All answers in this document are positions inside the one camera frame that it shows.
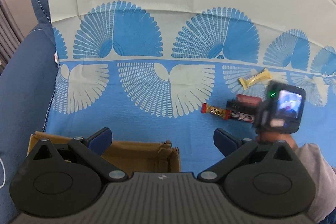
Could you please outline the grey sleeved forearm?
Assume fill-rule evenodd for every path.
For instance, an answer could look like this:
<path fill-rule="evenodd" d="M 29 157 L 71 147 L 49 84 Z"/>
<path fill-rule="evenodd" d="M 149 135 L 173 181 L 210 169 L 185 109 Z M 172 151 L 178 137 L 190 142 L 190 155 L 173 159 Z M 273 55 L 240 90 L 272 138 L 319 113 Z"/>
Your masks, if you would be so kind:
<path fill-rule="evenodd" d="M 295 150 L 295 154 L 315 183 L 315 198 L 307 214 L 319 223 L 335 210 L 335 168 L 325 160 L 316 144 L 304 144 Z"/>

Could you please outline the person's right hand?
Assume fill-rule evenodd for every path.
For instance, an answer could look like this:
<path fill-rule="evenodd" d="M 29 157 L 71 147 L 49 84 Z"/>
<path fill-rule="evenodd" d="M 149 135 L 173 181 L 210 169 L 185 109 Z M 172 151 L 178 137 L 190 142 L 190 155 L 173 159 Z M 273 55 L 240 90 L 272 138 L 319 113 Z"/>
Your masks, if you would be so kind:
<path fill-rule="evenodd" d="M 297 143 L 293 139 L 290 134 L 282 134 L 279 132 L 261 132 L 256 136 L 256 141 L 259 143 L 268 142 L 273 143 L 276 141 L 286 141 L 288 145 L 292 148 L 292 150 L 296 150 L 298 148 Z"/>

